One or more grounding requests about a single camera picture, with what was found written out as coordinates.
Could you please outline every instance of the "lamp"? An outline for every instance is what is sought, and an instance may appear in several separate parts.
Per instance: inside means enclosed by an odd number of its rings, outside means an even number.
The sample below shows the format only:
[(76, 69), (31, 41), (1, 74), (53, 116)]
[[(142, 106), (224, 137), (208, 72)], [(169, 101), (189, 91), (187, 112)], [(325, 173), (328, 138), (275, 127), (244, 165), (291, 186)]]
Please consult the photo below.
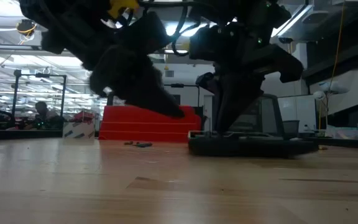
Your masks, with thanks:
[[(349, 89), (340, 85), (337, 81), (322, 82), (322, 83), (319, 83), (319, 87), (320, 87), (321, 91), (314, 92), (313, 96), (317, 101), (320, 101), (320, 103), (322, 103), (326, 108), (326, 128), (327, 128), (328, 127), (329, 98), (333, 95), (347, 93), (349, 91)], [(319, 111), (319, 119), (320, 118), (321, 118), (321, 107), (320, 107), (320, 111)]]

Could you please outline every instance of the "small object on table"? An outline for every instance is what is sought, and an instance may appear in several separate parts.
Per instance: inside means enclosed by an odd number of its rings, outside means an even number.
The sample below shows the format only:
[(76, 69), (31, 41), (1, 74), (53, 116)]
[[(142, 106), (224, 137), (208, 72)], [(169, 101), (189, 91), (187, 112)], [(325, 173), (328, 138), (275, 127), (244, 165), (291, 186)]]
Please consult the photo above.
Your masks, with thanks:
[(137, 143), (135, 146), (136, 147), (150, 147), (152, 146), (153, 144), (152, 143)]
[(318, 146), (318, 149), (319, 150), (328, 150), (328, 147), (327, 146)]

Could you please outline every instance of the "metal frame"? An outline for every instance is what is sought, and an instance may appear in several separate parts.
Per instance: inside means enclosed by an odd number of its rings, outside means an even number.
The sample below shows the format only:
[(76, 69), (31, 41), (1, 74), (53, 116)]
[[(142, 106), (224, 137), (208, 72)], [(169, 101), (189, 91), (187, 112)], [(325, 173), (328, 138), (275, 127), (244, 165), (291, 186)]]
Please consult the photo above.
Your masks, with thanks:
[(65, 106), (65, 93), (66, 93), (67, 75), (51, 75), (51, 74), (43, 74), (43, 73), (22, 74), (22, 70), (15, 70), (13, 74), (16, 77), (15, 90), (14, 90), (13, 102), (12, 102), (12, 114), (13, 114), (13, 116), (15, 116), (15, 112), (16, 112), (16, 101), (17, 101), (17, 91), (19, 89), (19, 78), (22, 77), (22, 76), (36, 76), (38, 78), (63, 77), (62, 106), (61, 106), (61, 109), (60, 109), (60, 116), (63, 116), (63, 109), (64, 109), (64, 106)]

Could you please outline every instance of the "wooden workbench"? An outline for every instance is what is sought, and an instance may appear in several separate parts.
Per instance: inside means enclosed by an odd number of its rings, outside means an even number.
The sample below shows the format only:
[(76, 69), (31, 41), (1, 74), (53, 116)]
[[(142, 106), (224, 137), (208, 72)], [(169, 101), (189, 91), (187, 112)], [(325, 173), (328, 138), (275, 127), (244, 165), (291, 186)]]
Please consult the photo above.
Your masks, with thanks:
[(358, 223), (358, 149), (281, 160), (0, 141), (0, 223)]

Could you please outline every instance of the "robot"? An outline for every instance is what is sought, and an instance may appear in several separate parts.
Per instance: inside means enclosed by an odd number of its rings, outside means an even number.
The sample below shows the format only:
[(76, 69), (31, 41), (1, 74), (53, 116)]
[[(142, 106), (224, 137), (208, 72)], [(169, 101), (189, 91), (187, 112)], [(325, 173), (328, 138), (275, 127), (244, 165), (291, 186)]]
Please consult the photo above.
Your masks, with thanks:
[[(279, 46), (270, 44), (273, 28), (291, 18), (277, 0), (194, 0), (154, 2), (136, 0), (20, 0), (23, 15), (48, 29), (42, 48), (60, 54), (64, 49), (92, 71), (90, 88), (99, 96), (111, 88), (127, 104), (180, 118), (183, 112), (163, 89), (161, 74), (148, 54), (172, 45), (177, 56), (214, 62), (215, 72), (201, 75), (197, 84), (212, 91), (218, 111), (215, 130), (224, 133), (263, 91), (264, 75), (280, 72), (280, 80), (299, 80), (302, 64)], [(168, 36), (150, 8), (182, 7), (176, 32)], [(134, 10), (143, 16), (132, 22)], [(183, 31), (186, 20), (195, 24)], [(119, 22), (112, 28), (105, 23)], [(190, 38), (187, 53), (175, 44), (186, 31), (210, 22)]]

